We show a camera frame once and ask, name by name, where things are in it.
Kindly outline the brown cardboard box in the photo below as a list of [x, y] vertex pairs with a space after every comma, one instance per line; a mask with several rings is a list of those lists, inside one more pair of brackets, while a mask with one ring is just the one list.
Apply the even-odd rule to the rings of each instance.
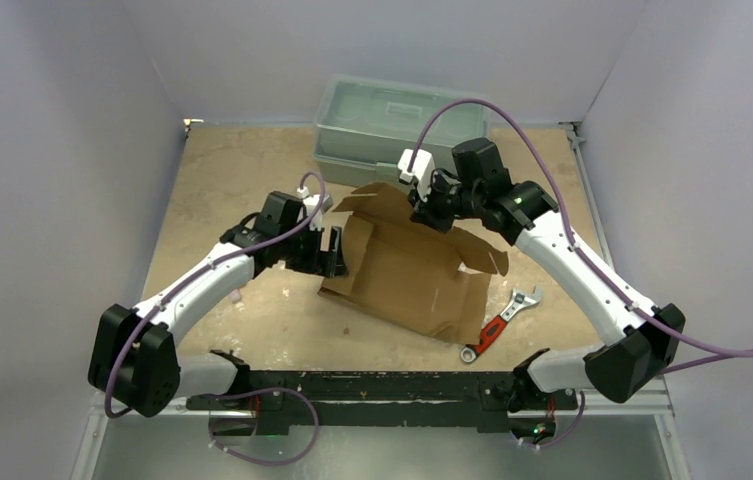
[[348, 216], [348, 273], [325, 279], [321, 296], [447, 343], [478, 340], [491, 278], [507, 274], [507, 253], [459, 227], [442, 234], [412, 222], [405, 193], [389, 184], [362, 186], [335, 210]]

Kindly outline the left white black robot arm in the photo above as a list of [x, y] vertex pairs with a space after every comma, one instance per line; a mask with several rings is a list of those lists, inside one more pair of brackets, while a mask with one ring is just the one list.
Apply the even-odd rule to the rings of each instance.
[[325, 229], [329, 194], [273, 191], [262, 209], [226, 230], [211, 251], [161, 292], [132, 306], [114, 304], [101, 315], [88, 383], [127, 408], [152, 417], [171, 400], [212, 395], [224, 408], [249, 399], [249, 366], [212, 350], [180, 357], [177, 347], [218, 303], [263, 271], [285, 268], [324, 278], [343, 277], [341, 228]]

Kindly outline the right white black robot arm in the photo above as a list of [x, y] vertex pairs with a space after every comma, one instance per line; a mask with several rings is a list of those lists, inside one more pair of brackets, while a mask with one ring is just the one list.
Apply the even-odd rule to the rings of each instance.
[[513, 182], [497, 146], [486, 138], [452, 150], [455, 171], [438, 169], [426, 151], [405, 150], [398, 178], [410, 186], [411, 219], [441, 233], [459, 219], [478, 219], [541, 266], [582, 310], [601, 342], [542, 349], [513, 371], [511, 410], [536, 407], [553, 392], [593, 389], [628, 401], [674, 360], [685, 317], [630, 287], [564, 224], [564, 209], [540, 185]]

